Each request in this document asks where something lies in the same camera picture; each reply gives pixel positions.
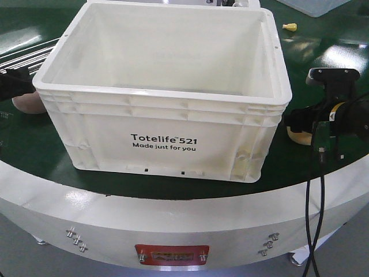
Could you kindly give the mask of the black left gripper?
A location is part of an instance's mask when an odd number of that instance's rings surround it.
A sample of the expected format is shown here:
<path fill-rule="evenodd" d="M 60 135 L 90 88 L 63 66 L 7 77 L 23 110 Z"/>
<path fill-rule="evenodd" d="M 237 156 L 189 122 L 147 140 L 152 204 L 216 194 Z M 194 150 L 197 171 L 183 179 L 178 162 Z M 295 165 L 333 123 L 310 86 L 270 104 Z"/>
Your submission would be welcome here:
<path fill-rule="evenodd" d="M 17 94 L 34 92 L 35 87 L 28 68 L 7 69 L 6 74 L 1 74 L 1 101 L 16 97 Z"/>

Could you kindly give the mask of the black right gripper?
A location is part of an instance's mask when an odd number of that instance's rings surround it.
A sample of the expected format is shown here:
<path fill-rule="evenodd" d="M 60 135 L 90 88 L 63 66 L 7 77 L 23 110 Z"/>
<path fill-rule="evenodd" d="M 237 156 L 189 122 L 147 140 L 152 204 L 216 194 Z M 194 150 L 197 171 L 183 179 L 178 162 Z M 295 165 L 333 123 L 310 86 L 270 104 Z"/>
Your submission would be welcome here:
<path fill-rule="evenodd" d="M 284 124 L 292 133 L 312 134 L 314 121 L 329 121 L 331 135 L 338 135 L 336 112 L 344 103 L 354 99 L 355 82 L 360 78 L 356 69 L 350 68 L 311 68 L 306 84 L 323 87 L 323 99 L 309 107 L 294 109 L 284 115 Z"/>

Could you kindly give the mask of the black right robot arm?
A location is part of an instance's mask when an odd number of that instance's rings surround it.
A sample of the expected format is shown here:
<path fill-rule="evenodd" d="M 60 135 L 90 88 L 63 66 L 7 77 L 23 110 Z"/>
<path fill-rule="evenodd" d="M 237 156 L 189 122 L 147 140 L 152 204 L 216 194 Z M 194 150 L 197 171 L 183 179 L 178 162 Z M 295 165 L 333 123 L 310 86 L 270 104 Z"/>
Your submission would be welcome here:
<path fill-rule="evenodd" d="M 284 117 L 293 133 L 312 133 L 314 123 L 328 121 L 331 135 L 355 135 L 368 141 L 368 94 L 358 95 L 355 82 L 360 78 L 356 69 L 311 68 L 308 85 L 320 85 L 325 93 L 315 105 L 294 109 Z"/>

